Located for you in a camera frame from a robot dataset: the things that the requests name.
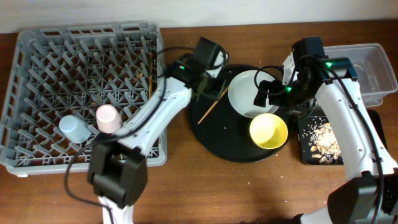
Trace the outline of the yellow bowl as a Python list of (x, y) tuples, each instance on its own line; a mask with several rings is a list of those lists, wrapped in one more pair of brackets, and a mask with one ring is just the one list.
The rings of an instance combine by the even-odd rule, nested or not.
[(287, 123), (281, 117), (264, 113), (251, 121), (249, 135), (256, 146), (271, 150), (277, 149), (287, 142), (289, 130)]

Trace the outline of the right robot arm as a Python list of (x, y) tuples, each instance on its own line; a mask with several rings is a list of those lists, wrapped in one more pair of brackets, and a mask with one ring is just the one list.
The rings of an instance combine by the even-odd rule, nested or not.
[(316, 100), (340, 147), (346, 183), (326, 206), (294, 217), (295, 223), (397, 223), (397, 162), (381, 141), (361, 99), (346, 57), (289, 55), (283, 80), (267, 87), (270, 103), (288, 111)]

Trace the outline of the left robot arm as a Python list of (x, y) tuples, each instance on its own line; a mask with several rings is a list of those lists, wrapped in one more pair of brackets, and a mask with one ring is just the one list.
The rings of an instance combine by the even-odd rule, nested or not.
[(104, 223), (132, 223), (134, 204), (147, 182), (147, 155), (172, 118), (194, 94), (217, 100), (226, 89), (219, 76), (226, 60), (213, 65), (200, 60), (174, 61), (161, 73), (161, 82), (137, 114), (112, 135), (93, 141), (88, 183), (103, 209)]

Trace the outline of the grey round plate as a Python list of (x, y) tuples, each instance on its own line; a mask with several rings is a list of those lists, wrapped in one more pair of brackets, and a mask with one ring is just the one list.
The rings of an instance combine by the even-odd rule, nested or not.
[(233, 109), (247, 118), (255, 118), (264, 113), (275, 113), (279, 107), (270, 105), (266, 100), (265, 107), (256, 106), (254, 99), (257, 88), (254, 84), (256, 70), (247, 70), (237, 74), (229, 84), (228, 98)]

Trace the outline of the blue plastic cup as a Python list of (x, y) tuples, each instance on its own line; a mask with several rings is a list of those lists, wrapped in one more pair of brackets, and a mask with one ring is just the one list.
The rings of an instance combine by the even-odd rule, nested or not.
[(75, 144), (85, 142), (91, 135), (85, 122), (74, 115), (64, 116), (59, 122), (59, 128), (66, 138)]

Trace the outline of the food scraps pile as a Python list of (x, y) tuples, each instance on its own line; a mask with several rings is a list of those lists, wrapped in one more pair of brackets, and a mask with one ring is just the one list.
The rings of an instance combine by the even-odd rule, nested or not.
[(303, 134), (303, 137), (308, 140), (304, 146), (308, 148), (310, 158), (320, 165), (342, 164), (341, 150), (331, 124), (329, 122), (315, 123), (308, 127), (310, 129)]

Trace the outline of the pink plastic cup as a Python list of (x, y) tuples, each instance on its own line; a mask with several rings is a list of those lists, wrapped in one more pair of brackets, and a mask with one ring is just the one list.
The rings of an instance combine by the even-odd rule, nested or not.
[(112, 105), (101, 105), (96, 110), (96, 123), (101, 132), (113, 134), (122, 126), (122, 119)]

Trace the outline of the wooden chopstick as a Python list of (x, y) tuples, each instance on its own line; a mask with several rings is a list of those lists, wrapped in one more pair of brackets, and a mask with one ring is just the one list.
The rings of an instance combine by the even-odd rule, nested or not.
[(226, 89), (222, 92), (220, 98), (218, 100), (216, 100), (210, 107), (209, 109), (206, 111), (206, 113), (201, 117), (201, 119), (197, 122), (197, 124), (200, 124), (207, 116), (208, 114), (212, 111), (212, 109), (218, 104), (218, 102), (222, 99), (222, 97), (224, 97), (224, 95), (228, 92), (229, 90), (229, 86), (226, 87)]
[(149, 61), (149, 88), (148, 88), (148, 100), (152, 97), (152, 69), (153, 69), (153, 57)]

